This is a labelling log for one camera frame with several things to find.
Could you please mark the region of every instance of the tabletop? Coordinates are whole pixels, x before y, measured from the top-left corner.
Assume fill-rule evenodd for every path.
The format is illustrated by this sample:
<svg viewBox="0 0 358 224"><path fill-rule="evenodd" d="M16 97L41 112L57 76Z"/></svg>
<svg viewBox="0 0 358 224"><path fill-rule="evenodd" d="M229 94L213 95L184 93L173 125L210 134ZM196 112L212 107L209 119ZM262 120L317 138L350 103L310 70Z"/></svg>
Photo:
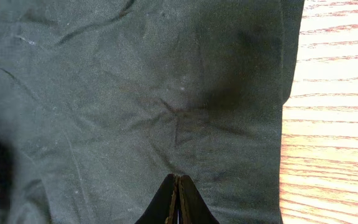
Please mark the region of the tabletop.
<svg viewBox="0 0 358 224"><path fill-rule="evenodd" d="M305 2L280 206L286 224L358 223L358 1Z"/></svg>

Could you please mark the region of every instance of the wood grain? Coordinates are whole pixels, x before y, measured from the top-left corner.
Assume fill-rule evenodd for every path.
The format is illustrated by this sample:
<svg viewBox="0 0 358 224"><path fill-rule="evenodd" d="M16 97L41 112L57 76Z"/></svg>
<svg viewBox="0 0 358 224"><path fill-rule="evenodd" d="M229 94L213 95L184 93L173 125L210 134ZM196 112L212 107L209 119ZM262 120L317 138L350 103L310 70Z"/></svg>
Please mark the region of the wood grain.
<svg viewBox="0 0 358 224"><path fill-rule="evenodd" d="M284 105L284 223L358 223L358 1L305 2Z"/></svg>

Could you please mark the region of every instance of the dark fabric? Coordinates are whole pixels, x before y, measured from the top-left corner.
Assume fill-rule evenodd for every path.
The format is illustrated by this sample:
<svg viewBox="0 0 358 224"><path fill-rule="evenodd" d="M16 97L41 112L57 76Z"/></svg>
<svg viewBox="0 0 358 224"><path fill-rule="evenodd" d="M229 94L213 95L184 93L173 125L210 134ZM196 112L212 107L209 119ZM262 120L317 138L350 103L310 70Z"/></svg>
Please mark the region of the dark fabric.
<svg viewBox="0 0 358 224"><path fill-rule="evenodd" d="M0 0L8 223L135 223L169 173L278 223L303 1Z"/></svg>

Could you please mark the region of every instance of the black cloth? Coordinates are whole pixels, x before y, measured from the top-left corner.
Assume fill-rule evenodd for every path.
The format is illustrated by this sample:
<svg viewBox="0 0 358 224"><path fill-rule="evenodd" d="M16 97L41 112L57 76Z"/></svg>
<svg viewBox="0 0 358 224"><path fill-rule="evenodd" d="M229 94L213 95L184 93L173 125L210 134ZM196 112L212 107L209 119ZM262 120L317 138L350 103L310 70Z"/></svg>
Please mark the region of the black cloth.
<svg viewBox="0 0 358 224"><path fill-rule="evenodd" d="M189 175L220 223L280 222L302 8L0 0L7 222L135 223L169 173Z"/></svg>

